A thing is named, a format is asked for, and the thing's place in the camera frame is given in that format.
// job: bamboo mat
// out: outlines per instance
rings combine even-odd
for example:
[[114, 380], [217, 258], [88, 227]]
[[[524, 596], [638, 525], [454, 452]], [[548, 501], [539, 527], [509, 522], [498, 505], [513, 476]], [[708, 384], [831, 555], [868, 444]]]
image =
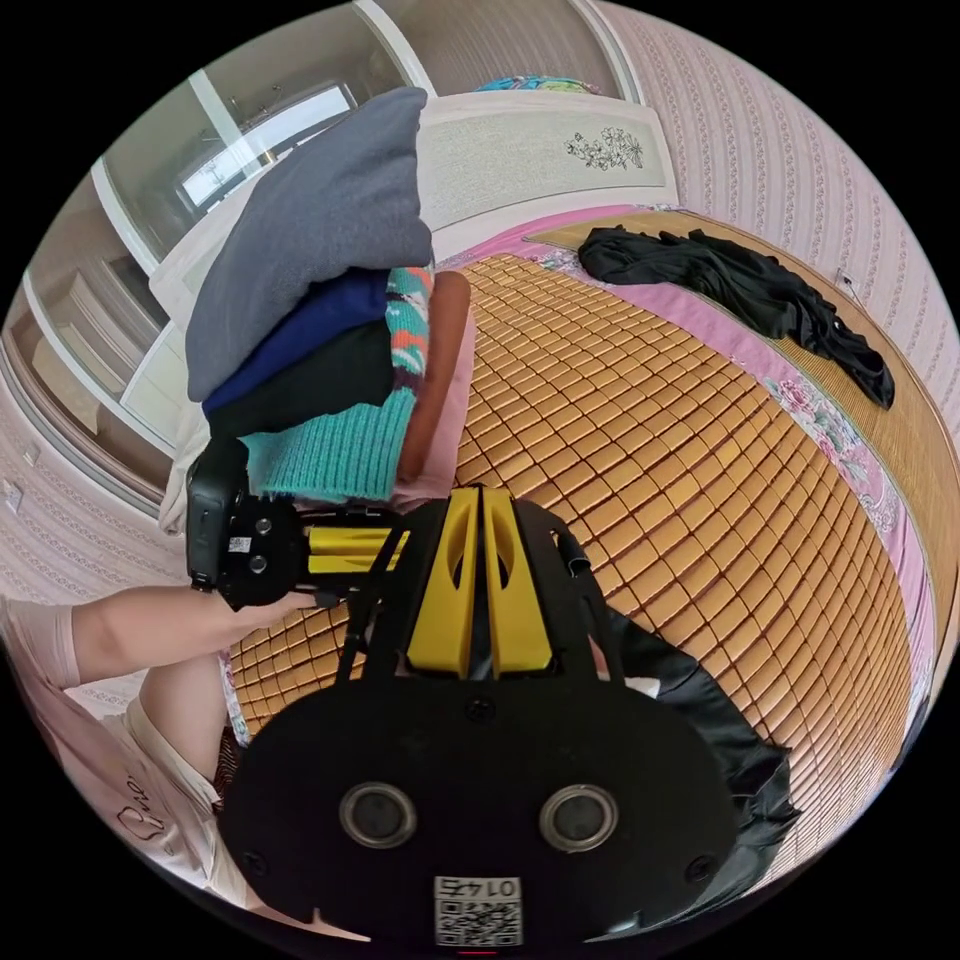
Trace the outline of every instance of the bamboo mat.
[[[697, 657], [793, 748], [777, 871], [862, 809], [910, 686], [896, 575], [836, 468], [752, 377], [680, 328], [516, 257], [466, 271], [477, 360], [458, 480], [571, 523], [618, 610]], [[232, 651], [252, 734], [332, 682], [343, 608]]]
[[763, 240], [693, 213], [648, 212], [582, 221], [531, 235], [537, 243], [577, 250], [594, 227], [622, 224], [634, 233], [656, 236], [661, 230], [686, 236], [702, 229], [711, 236], [733, 240], [751, 250], [775, 256], [787, 269], [803, 278], [831, 303], [847, 326], [867, 338], [883, 355], [897, 385], [891, 410], [869, 400], [835, 363], [816, 357], [792, 340], [776, 346], [798, 369], [820, 385], [856, 425], [886, 466], [913, 515], [927, 553], [937, 614], [937, 651], [946, 642], [948, 654], [956, 634], [948, 632], [954, 602], [954, 585], [960, 573], [960, 462], [933, 400], [896, 345], [853, 299], [789, 253]]

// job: qr code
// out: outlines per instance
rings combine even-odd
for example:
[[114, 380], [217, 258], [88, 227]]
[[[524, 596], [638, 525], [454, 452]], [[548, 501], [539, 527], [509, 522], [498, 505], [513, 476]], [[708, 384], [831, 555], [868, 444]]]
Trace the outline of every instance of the qr code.
[[437, 900], [437, 945], [516, 947], [523, 942], [520, 900]]

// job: window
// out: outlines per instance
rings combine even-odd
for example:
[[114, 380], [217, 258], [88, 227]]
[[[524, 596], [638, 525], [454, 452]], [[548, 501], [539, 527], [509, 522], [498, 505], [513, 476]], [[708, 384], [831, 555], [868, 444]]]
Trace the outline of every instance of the window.
[[187, 177], [183, 189], [197, 209], [212, 210], [258, 172], [258, 166], [250, 162], [251, 156], [267, 157], [267, 163], [284, 157], [348, 113], [352, 106], [349, 91], [338, 84], [268, 116], [244, 134], [241, 144], [222, 150]]

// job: gray sweater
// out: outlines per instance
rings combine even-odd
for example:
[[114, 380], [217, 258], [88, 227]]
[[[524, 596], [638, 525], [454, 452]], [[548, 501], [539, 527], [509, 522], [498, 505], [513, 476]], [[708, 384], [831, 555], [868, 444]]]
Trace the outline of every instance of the gray sweater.
[[427, 94], [391, 90], [265, 173], [210, 267], [186, 333], [188, 396], [202, 402], [299, 303], [348, 267], [425, 267], [417, 131]]

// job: white t-shirt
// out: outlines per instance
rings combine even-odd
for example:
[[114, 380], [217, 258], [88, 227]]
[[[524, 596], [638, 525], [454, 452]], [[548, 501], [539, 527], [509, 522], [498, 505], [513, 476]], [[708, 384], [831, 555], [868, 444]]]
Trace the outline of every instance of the white t-shirt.
[[208, 887], [217, 846], [212, 809], [165, 776], [123, 718], [97, 720], [64, 693], [80, 680], [71, 610], [0, 597], [0, 635], [29, 705], [64, 772], [104, 823], [154, 863]]

